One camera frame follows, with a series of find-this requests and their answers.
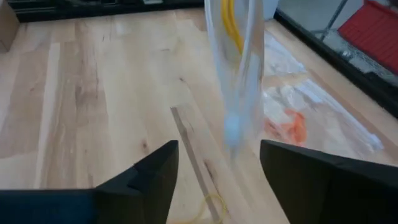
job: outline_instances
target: yellow cable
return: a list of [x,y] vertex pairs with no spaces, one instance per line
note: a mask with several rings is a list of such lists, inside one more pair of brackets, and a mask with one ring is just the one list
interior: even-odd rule
[[236,25],[235,21],[235,12],[234,12],[234,0],[229,0],[229,7],[228,7],[228,15],[229,15],[229,21],[231,22],[231,27],[234,32],[234,41],[236,46],[238,47],[239,53],[243,53],[243,38],[239,35],[239,29],[238,26]]
[[234,17],[234,1],[221,0],[221,18],[226,29],[226,33],[234,40],[239,53],[243,53],[243,38],[239,34]]
[[203,215],[203,212],[205,212],[205,208],[206,208],[206,201],[209,198],[217,198],[222,206],[223,206],[223,213],[220,216],[220,219],[217,220],[216,222],[213,222],[214,224],[220,224],[226,215],[226,204],[224,202],[224,200],[221,198],[221,196],[219,196],[218,194],[208,194],[205,196],[205,198],[202,200],[201,205],[200,205],[200,210],[198,212],[198,215],[195,216],[195,218],[192,218],[190,221],[185,221],[185,222],[178,222],[176,224],[195,224],[197,221],[199,221],[200,217]]

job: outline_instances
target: black edge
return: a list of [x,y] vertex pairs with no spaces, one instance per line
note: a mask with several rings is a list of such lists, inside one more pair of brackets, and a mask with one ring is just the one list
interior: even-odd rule
[[365,94],[370,96],[381,107],[398,118],[398,102],[386,90],[391,89],[390,84],[382,78],[373,77],[371,80],[365,78],[364,73],[358,70],[349,62],[342,59],[336,52],[326,44],[318,40],[313,34],[305,30],[298,23],[293,21],[287,14],[277,9],[274,19],[297,36],[304,44],[325,59],[331,66],[337,69],[350,82],[356,85]]
[[171,9],[186,9],[203,7],[202,2],[174,2],[162,4],[103,4],[87,7],[43,7],[15,9],[20,22],[51,21],[58,19],[72,19],[94,16],[109,16],[133,12],[164,11]]

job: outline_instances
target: wooden table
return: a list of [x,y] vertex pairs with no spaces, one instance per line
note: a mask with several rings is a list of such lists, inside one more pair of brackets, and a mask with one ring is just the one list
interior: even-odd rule
[[[268,30],[397,164],[398,122],[275,21]],[[0,55],[0,188],[99,185],[171,139],[180,142],[169,222],[220,194],[224,223],[288,223],[253,137],[235,161],[223,145],[223,101],[200,9],[22,24]],[[201,223],[221,213],[208,202]]]

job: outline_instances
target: thin wooden strip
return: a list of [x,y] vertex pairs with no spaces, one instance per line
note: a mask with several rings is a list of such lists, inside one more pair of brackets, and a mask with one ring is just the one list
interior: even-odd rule
[[[189,160],[191,161],[193,170],[195,171],[195,175],[197,176],[200,188],[203,192],[204,197],[206,197],[206,195],[209,194],[209,190],[208,187],[205,184],[205,180],[203,178],[203,175],[200,171],[199,165],[197,160],[195,159],[195,153],[193,152],[191,143],[189,141],[188,138],[188,133],[187,133],[187,129],[185,128],[185,126],[182,124],[180,115],[178,114],[178,111],[175,107],[171,108],[173,117],[174,117],[174,121],[177,125],[178,131],[180,132],[181,138],[182,138],[182,142],[184,143],[185,149],[187,150],[187,154],[189,157]],[[209,207],[210,213],[213,217],[213,221],[217,221],[220,219],[220,216],[218,215],[217,209],[213,203],[212,200],[207,200],[207,205]]]

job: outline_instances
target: plastic bag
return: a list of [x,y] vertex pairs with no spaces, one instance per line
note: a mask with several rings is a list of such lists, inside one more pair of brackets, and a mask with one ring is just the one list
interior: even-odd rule
[[383,149],[381,140],[310,78],[264,88],[267,137],[352,158]]
[[264,65],[262,0],[205,0],[206,23],[224,98],[224,141],[237,149],[243,130],[260,129]]
[[264,75],[289,75],[307,72],[304,65],[268,32],[264,34]]

